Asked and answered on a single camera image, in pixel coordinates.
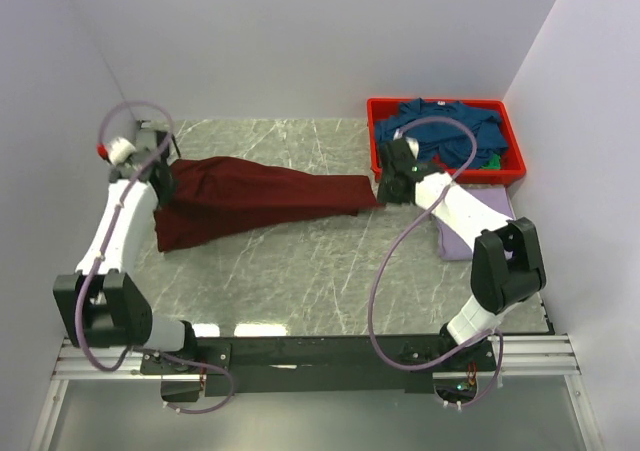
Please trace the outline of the dark red t-shirt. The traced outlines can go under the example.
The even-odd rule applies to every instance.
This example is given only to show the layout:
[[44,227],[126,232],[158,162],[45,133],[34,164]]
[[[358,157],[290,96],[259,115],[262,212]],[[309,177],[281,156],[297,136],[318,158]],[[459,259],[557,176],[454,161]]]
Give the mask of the dark red t-shirt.
[[163,253],[380,206],[362,175],[312,175],[234,157],[179,159],[170,170],[176,191],[154,213],[157,249]]

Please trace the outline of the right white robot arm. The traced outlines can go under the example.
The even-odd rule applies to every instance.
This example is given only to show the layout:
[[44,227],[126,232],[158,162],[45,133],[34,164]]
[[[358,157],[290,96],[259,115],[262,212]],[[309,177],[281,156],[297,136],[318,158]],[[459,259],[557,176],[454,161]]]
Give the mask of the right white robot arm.
[[484,204],[440,166],[419,163],[405,139],[383,145],[380,160],[379,201],[422,208],[472,251],[471,297],[444,327],[449,339],[438,348],[442,364],[460,370],[473,359],[473,344],[545,287],[536,227],[527,218],[512,219]]

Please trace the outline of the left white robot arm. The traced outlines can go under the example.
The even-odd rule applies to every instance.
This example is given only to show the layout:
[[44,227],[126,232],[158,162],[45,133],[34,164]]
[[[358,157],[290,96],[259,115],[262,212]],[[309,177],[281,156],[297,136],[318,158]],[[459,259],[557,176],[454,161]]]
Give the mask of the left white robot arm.
[[69,340],[84,351],[123,347],[164,352],[176,372],[193,370],[200,349],[192,326],[153,313],[130,276],[152,214],[176,190],[168,131],[140,130],[133,141],[100,147],[110,164],[107,201],[88,251],[53,296]]

